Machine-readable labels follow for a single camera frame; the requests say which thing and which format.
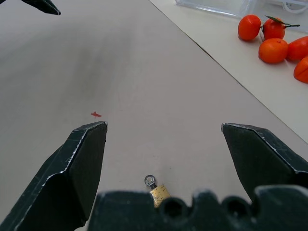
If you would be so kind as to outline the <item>orange tangerine with green leaf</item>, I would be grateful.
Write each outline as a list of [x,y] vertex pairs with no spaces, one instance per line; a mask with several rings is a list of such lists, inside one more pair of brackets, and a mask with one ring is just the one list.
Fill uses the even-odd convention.
[[285,29],[290,27],[299,27],[299,24],[288,24],[279,18],[267,16],[268,20],[261,27],[264,40],[268,39],[283,39],[285,36]]

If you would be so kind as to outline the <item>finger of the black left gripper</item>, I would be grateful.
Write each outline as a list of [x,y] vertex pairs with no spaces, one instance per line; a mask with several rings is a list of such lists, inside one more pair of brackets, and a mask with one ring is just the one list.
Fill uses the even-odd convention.
[[53,4],[51,0],[21,0],[24,3],[37,8],[38,10],[54,15],[61,15],[60,10]]

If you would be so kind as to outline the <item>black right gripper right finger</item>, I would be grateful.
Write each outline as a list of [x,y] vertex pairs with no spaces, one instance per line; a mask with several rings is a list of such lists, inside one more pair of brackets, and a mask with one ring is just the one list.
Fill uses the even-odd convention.
[[221,131],[251,200],[255,188],[263,185],[298,185],[308,189],[308,161],[268,129],[223,123]]

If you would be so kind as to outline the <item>clear plastic box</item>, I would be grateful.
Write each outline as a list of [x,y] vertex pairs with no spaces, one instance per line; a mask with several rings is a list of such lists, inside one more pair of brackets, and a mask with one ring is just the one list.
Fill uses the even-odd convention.
[[175,0],[178,6],[240,18],[251,0]]

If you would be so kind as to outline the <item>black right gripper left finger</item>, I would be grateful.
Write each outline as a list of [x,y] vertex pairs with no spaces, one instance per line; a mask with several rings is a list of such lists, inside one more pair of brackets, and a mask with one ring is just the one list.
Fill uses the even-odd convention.
[[75,231],[88,221],[98,190],[108,125],[73,130],[43,163],[0,231]]

